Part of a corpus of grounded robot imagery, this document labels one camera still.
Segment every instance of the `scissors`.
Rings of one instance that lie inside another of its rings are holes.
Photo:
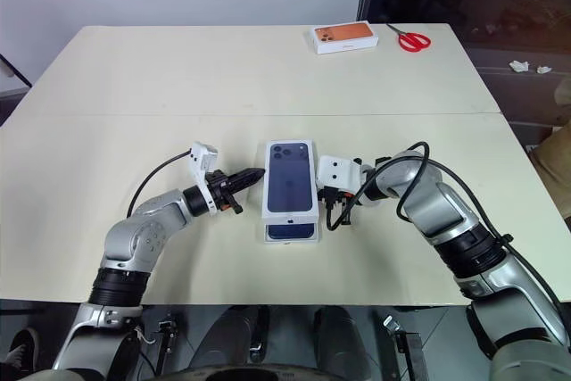
[[[431,40],[425,35],[419,35],[418,33],[407,33],[406,31],[398,30],[389,23],[386,23],[389,29],[396,31],[399,35],[399,45],[405,51],[410,53],[417,53],[418,51],[428,48],[430,46]]]

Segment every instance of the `robotic arm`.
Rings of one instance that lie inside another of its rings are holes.
[[[404,198],[401,205],[408,220],[450,268],[462,294],[472,300],[468,321],[482,350],[493,357],[491,379],[571,377],[568,332],[554,302],[514,251],[506,250],[503,240],[443,183],[436,167],[441,164],[426,158],[425,170],[418,174],[424,160],[408,150],[391,160],[377,160],[373,169],[359,159],[322,157],[317,181],[327,218],[339,195],[355,195],[353,204],[367,206],[387,197]],[[328,222],[330,229],[347,218],[351,206],[346,208],[334,225]]]
[[[102,379],[127,375],[138,358],[141,299],[165,244],[206,212],[230,207],[242,212],[233,195],[264,175],[264,169],[229,177],[220,170],[209,172],[217,156],[214,148],[194,143],[189,162],[197,185],[154,197],[111,228],[89,300],[80,305],[54,369]]]

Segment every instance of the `scissor handle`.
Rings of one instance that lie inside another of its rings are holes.
[[[405,51],[410,53],[417,53],[421,49],[428,48],[432,41],[425,35],[419,35],[418,33],[406,33],[404,35],[399,35],[399,45]]]

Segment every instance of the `black shoe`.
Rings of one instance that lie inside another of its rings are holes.
[[[36,372],[37,351],[39,340],[37,332],[31,327],[27,327],[16,334],[10,345],[10,351],[22,347],[20,377],[27,377]]]

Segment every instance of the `white table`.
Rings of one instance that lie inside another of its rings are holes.
[[[83,29],[2,128],[0,295],[84,301],[139,182],[194,140],[230,173],[262,166],[267,140],[312,138],[318,155],[365,161],[426,140],[571,299],[571,236],[458,40],[445,25],[401,27],[433,45],[404,53],[382,26],[376,49],[325,56],[304,27]],[[139,201],[192,184],[180,161]],[[260,199],[261,184],[243,214],[173,236],[144,302],[465,302],[396,201],[355,210],[318,244],[268,245]]]

